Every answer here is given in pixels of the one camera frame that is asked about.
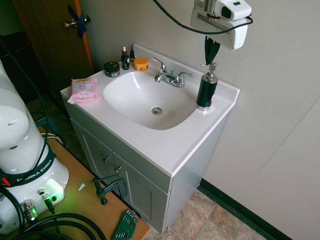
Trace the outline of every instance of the small dropper bottle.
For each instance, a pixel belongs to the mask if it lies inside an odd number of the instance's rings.
[[[135,63],[135,52],[133,50],[130,51],[130,63],[133,65]]]
[[[122,50],[122,56],[121,56],[121,63],[122,63],[122,68],[124,70],[128,70],[130,68],[130,64],[129,64],[130,60],[129,60],[129,56],[127,54],[127,50],[126,47],[123,47]]]

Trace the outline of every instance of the pink package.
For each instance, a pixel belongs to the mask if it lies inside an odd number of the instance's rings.
[[[101,99],[97,93],[97,79],[72,79],[72,93],[68,100],[70,104],[88,103]]]

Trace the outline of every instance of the white wall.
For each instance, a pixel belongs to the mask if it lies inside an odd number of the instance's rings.
[[[12,0],[0,0],[0,34],[2,36],[24,31]]]
[[[200,67],[205,37],[177,26],[152,0],[81,2],[92,20],[87,29],[97,70],[120,61],[122,46],[135,43],[207,70]],[[254,24],[244,46],[221,47],[215,58],[216,75],[241,91],[204,179],[289,237],[314,240],[320,236],[320,1],[247,2]],[[190,24],[193,0],[160,3]]]

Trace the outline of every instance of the faucet handle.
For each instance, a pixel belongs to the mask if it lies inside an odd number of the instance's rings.
[[[155,57],[153,57],[152,60],[161,63],[160,73],[166,73],[167,72],[167,67],[166,67],[164,62],[156,59]]]
[[[184,80],[184,74],[190,76],[191,78],[194,77],[191,73],[187,73],[187,72],[182,71],[182,72],[180,72],[180,73],[178,74],[178,76],[176,77],[176,81],[177,81],[178,83],[183,83],[183,82],[185,81],[185,80]]]

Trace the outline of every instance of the door knob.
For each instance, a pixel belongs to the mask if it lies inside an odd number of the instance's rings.
[[[83,19],[85,24],[88,24],[91,22],[91,19],[88,15],[83,16]],[[71,27],[73,27],[74,29],[78,28],[78,24],[73,18],[71,18],[70,21],[65,21],[63,25],[66,29],[70,29]]]
[[[118,174],[120,169],[121,169],[121,167],[118,166],[118,167],[114,168],[114,171]]]
[[[109,156],[102,158],[102,160],[103,160],[106,164],[108,163],[108,160],[109,160],[109,159],[110,159]]]

